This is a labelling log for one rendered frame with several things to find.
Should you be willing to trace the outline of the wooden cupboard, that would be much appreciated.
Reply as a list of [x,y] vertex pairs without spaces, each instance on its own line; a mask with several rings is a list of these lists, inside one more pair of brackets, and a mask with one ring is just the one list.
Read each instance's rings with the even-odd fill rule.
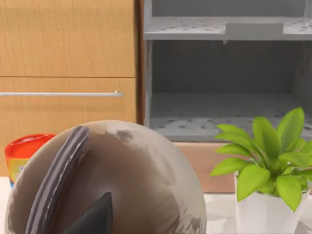
[[[139,81],[141,78],[141,72],[140,72],[140,33],[141,33],[141,20],[140,20],[140,13],[141,10],[141,0],[134,0],[134,27],[135,27],[135,75],[133,77],[116,77],[116,78],[135,78],[136,80],[136,122],[138,121],[138,103],[137,103],[137,94],[139,91]],[[38,76],[32,77],[32,76],[26,76],[28,78],[40,78]],[[69,77],[69,78],[87,78],[87,77]],[[115,78],[115,77],[90,77],[90,78]]]

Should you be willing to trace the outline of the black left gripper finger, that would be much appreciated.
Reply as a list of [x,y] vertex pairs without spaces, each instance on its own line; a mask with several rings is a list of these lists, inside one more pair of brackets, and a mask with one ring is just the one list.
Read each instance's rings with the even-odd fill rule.
[[112,193],[106,192],[63,234],[112,234]]

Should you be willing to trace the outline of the pale wooden drawer front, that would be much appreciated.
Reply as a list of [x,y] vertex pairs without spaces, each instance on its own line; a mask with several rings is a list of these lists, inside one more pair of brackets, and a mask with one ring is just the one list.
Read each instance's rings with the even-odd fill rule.
[[232,194],[235,192],[233,173],[221,176],[210,176],[210,172],[215,165],[229,157],[247,159],[246,156],[216,153],[216,149],[224,146],[224,143],[175,142],[174,144],[190,161],[199,178],[203,192],[224,194]]

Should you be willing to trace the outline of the red and yellow can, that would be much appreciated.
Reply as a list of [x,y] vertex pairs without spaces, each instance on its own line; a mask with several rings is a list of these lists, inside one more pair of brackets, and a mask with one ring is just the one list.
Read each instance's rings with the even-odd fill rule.
[[5,146],[4,157],[11,188],[31,156],[54,136],[56,135],[52,133],[27,135],[13,140]]

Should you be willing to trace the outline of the green plant in white pot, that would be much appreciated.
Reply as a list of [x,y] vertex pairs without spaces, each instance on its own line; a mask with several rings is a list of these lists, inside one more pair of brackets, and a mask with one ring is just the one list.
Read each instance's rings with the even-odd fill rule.
[[276,127],[263,116],[253,119],[253,133],[220,124],[217,149],[228,158],[211,176],[234,173],[236,228],[239,234],[295,234],[312,191],[312,140],[301,135],[305,113],[295,108]]

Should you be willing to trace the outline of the plain wooden drawer front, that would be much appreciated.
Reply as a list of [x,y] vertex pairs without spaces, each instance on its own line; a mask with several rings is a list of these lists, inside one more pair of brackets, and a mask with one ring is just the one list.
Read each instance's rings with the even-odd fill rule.
[[0,0],[0,76],[133,77],[134,0]]

